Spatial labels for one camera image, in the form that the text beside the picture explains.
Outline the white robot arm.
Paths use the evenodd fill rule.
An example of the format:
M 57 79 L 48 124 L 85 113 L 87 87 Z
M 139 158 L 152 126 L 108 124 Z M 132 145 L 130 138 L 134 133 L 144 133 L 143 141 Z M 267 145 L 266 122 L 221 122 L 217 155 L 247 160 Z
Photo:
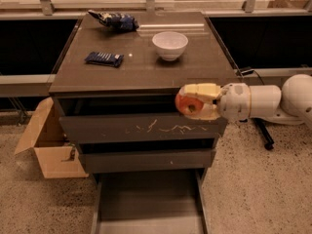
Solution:
M 312 77 L 296 74 L 279 88 L 230 83 L 189 84 L 175 96 L 175 107 L 194 120 L 246 120 L 259 118 L 283 125 L 312 128 Z

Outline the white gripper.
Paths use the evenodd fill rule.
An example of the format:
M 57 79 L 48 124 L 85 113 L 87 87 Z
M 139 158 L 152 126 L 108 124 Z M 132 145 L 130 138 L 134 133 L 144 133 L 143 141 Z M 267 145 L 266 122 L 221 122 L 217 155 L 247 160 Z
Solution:
M 246 120 L 250 116 L 251 92 L 245 83 L 230 83 L 222 88 L 215 83 L 188 84 L 178 93 L 204 103 L 203 109 L 198 114 L 187 115 L 191 119 L 211 121 L 221 115 L 228 120 Z M 208 104 L 214 99 L 218 99 L 218 112 L 214 104 Z

